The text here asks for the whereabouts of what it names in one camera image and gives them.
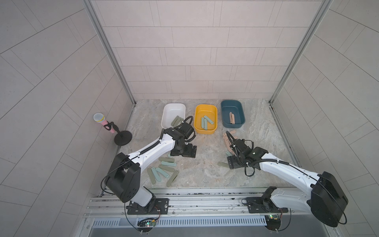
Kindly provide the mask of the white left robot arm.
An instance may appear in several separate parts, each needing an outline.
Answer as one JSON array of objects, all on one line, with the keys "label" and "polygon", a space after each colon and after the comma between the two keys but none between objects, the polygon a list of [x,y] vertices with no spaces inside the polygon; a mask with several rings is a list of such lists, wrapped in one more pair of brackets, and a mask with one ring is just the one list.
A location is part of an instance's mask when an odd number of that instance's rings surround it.
[{"label": "white left robot arm", "polygon": [[192,121],[193,116],[189,116],[180,125],[163,129],[158,139],[136,152],[117,154],[100,187],[109,188],[123,203],[133,201],[141,212],[151,213],[156,196],[141,186],[141,173],[167,152],[174,157],[195,158],[197,146],[190,143],[196,137]]}]

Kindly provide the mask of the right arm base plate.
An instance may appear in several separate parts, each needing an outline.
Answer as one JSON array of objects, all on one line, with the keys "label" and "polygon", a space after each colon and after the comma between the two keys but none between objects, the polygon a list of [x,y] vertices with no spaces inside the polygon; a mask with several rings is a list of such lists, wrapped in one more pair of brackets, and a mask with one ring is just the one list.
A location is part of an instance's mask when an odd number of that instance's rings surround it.
[{"label": "right arm base plate", "polygon": [[288,208],[279,208],[269,198],[247,197],[241,203],[248,207],[249,213],[288,213]]}]

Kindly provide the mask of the aluminium rail frame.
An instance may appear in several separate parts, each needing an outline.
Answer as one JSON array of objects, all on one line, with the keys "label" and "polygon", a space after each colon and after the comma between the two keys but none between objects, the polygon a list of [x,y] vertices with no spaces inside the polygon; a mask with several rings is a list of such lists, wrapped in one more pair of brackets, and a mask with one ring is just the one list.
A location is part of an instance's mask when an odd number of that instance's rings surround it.
[{"label": "aluminium rail frame", "polygon": [[[241,203],[246,197],[261,197],[267,188],[189,188],[189,189],[152,189],[156,198],[168,198],[167,214],[128,215],[126,207],[115,195],[92,198],[84,212],[86,218],[118,218],[118,217],[195,217],[195,216],[247,216],[269,215],[279,213],[249,213],[248,207]],[[297,188],[280,188],[296,191]],[[310,214],[295,209],[288,213]]]}]

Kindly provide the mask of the circuit board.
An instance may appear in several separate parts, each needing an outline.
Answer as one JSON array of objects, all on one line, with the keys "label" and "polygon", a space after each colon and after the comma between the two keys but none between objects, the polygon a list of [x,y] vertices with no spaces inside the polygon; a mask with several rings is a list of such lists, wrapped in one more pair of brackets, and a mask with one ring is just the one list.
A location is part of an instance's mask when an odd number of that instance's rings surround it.
[{"label": "circuit board", "polygon": [[146,218],[138,222],[137,226],[140,228],[152,228],[157,224],[157,220],[155,218]]},{"label": "circuit board", "polygon": [[266,228],[270,231],[278,232],[282,221],[280,215],[265,215]]}]

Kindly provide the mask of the right circuit board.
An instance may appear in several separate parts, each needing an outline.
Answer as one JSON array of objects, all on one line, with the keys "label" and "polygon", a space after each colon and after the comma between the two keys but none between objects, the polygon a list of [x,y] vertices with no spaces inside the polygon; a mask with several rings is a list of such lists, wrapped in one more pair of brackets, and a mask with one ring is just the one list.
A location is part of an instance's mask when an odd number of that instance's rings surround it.
[{"label": "right circuit board", "polygon": [[282,221],[280,215],[265,215],[266,228],[270,231],[278,232]]}]

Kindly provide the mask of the dark teal storage box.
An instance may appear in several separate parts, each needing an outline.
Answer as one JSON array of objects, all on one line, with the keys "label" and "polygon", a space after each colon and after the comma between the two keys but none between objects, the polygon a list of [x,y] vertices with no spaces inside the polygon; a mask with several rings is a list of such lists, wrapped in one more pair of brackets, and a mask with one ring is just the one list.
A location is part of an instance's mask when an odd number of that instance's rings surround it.
[{"label": "dark teal storage box", "polygon": [[[223,100],[221,102],[222,124],[225,128],[241,128],[245,124],[245,115],[242,104],[237,100]],[[230,124],[229,113],[235,115],[235,124]]]}]

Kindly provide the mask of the olive folding knife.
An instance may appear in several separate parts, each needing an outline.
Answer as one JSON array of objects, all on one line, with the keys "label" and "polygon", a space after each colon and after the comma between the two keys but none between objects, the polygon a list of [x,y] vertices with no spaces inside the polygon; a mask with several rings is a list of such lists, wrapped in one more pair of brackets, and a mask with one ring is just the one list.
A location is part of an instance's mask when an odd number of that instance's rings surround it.
[{"label": "olive folding knife", "polygon": [[157,180],[156,180],[156,178],[154,176],[154,173],[153,173],[153,171],[152,171],[151,168],[147,168],[147,173],[148,173],[148,176],[149,176],[149,179],[150,179],[151,183],[153,185],[156,184]]},{"label": "olive folding knife", "polygon": [[184,120],[183,118],[179,118],[179,119],[177,119],[177,121],[176,121],[176,123],[174,124],[174,126],[179,126],[179,125],[182,123],[183,120]]},{"label": "olive folding knife", "polygon": [[160,157],[159,161],[161,162],[169,162],[169,163],[174,163],[175,159],[174,158],[166,158],[166,157]]},{"label": "olive folding knife", "polygon": [[171,187],[172,183],[173,183],[174,180],[177,178],[178,174],[179,174],[179,171],[178,171],[178,170],[175,170],[175,171],[173,172],[173,174],[170,176],[169,180],[168,180],[167,183],[166,183],[166,186],[167,186],[167,187]]},{"label": "olive folding knife", "polygon": [[177,123],[179,118],[180,118],[179,116],[176,116],[175,119],[172,121],[171,126],[174,126]]},{"label": "olive folding knife", "polygon": [[229,168],[229,164],[228,163],[218,162],[217,165],[221,166],[221,167]]},{"label": "olive folding knife", "polygon": [[159,165],[159,168],[168,172],[175,172],[175,168],[170,167],[170,166]]}]

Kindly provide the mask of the white storage box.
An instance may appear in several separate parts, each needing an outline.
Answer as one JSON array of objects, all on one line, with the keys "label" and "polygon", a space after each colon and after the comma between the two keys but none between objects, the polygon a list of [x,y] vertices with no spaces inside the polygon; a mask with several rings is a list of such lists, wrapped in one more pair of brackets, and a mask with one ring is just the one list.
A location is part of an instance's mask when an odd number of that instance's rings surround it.
[{"label": "white storage box", "polygon": [[169,103],[163,109],[161,127],[164,129],[170,128],[176,117],[185,118],[186,107],[182,103]]}]

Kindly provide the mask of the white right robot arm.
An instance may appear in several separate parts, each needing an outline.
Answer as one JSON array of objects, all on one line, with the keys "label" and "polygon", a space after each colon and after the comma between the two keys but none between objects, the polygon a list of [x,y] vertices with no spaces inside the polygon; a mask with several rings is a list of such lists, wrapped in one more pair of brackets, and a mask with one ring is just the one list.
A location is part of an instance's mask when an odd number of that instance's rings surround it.
[{"label": "white right robot arm", "polygon": [[261,147],[247,146],[244,139],[229,139],[233,155],[228,157],[230,169],[252,168],[271,173],[294,185],[296,191],[270,186],[257,202],[247,200],[250,207],[265,212],[295,209],[314,215],[323,224],[337,227],[348,205],[348,199],[334,175],[308,171],[286,162]]}]

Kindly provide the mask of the black microphone stand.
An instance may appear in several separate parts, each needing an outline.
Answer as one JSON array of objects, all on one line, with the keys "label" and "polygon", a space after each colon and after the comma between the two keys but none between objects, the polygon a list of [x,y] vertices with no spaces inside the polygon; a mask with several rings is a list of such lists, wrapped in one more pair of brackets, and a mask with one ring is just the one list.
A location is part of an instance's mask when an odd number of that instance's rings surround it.
[{"label": "black microphone stand", "polygon": [[114,130],[116,132],[114,142],[118,146],[127,145],[132,140],[132,133],[127,130],[120,131],[118,126],[115,125],[114,122],[109,122],[108,124],[104,125],[104,128],[108,131]]}]

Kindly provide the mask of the yellow storage box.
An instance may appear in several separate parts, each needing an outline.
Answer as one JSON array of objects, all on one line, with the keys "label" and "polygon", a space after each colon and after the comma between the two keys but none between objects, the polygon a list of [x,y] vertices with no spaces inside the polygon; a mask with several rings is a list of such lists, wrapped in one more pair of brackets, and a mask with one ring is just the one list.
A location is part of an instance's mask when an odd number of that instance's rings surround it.
[{"label": "yellow storage box", "polygon": [[195,109],[194,129],[199,134],[213,134],[217,129],[218,111],[216,106],[200,104]]}]

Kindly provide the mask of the pink toy microphone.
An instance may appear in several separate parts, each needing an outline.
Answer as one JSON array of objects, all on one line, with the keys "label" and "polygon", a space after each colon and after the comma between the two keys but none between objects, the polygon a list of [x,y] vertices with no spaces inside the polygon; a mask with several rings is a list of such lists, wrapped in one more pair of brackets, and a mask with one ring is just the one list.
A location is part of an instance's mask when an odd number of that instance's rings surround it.
[{"label": "pink toy microphone", "polygon": [[93,115],[93,119],[97,122],[100,123],[107,131],[111,133],[115,133],[115,130],[113,129],[113,126],[111,125],[110,122],[106,120],[106,117],[102,113],[95,113]]}]

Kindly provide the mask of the left circuit board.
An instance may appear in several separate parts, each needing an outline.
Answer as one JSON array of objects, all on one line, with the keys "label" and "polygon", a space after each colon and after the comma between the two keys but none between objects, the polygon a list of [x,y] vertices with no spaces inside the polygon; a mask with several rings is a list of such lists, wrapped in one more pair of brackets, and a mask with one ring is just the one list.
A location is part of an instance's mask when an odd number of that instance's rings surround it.
[{"label": "left circuit board", "polygon": [[157,220],[155,218],[146,218],[138,222],[137,226],[140,228],[152,228],[157,224]]}]

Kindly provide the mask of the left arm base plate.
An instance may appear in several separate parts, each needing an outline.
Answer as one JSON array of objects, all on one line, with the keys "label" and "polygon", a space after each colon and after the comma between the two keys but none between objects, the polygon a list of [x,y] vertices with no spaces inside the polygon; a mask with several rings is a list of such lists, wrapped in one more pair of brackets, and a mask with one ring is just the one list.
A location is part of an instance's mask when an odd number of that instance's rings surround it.
[{"label": "left arm base plate", "polygon": [[131,201],[126,210],[128,215],[158,215],[167,214],[168,207],[168,198],[153,198],[146,206]]}]

